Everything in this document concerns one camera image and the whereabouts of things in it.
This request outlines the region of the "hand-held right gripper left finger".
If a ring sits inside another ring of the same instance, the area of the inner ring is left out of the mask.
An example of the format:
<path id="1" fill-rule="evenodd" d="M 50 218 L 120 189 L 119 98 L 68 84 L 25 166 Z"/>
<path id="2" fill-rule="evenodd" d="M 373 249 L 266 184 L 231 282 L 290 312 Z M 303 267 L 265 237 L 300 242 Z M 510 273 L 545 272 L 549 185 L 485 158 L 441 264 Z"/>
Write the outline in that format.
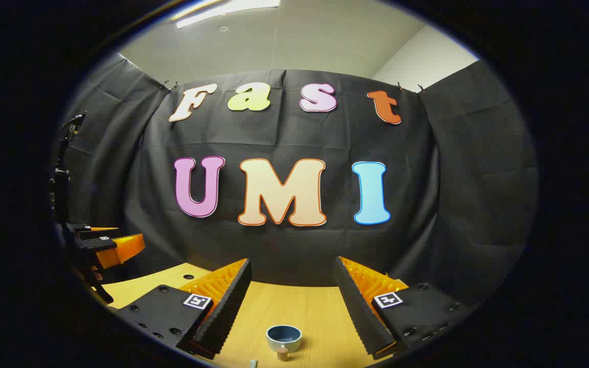
<path id="1" fill-rule="evenodd" d="M 252 276 L 251 261 L 241 259 L 181 287 L 156 286 L 114 311 L 166 345 L 214 359 L 231 332 Z"/>

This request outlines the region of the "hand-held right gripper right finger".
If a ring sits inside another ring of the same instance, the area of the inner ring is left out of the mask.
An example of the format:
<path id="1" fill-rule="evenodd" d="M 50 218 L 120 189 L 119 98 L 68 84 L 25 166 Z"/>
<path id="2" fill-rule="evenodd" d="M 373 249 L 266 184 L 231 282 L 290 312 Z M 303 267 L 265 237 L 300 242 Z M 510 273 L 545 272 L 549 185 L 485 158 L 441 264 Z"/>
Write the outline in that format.
<path id="1" fill-rule="evenodd" d="M 474 310 L 428 282 L 408 286 L 345 257 L 333 275 L 367 354 L 373 359 L 418 349 Z"/>

